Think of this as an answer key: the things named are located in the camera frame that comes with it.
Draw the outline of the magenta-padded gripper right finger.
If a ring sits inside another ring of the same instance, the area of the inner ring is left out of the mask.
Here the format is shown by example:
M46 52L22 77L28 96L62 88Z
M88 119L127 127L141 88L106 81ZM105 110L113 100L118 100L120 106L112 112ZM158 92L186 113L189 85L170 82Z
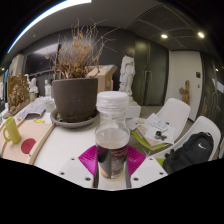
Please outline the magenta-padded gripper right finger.
M128 147L125 167L127 188L140 188L165 176L166 171L154 157L146 157L137 149Z

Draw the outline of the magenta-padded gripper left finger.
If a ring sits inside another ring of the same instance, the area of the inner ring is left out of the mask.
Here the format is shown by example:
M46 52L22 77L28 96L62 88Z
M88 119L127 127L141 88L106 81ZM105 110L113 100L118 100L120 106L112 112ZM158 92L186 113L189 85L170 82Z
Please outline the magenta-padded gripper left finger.
M99 170L96 146L92 146L78 157L70 157L58 175L84 188L97 188Z

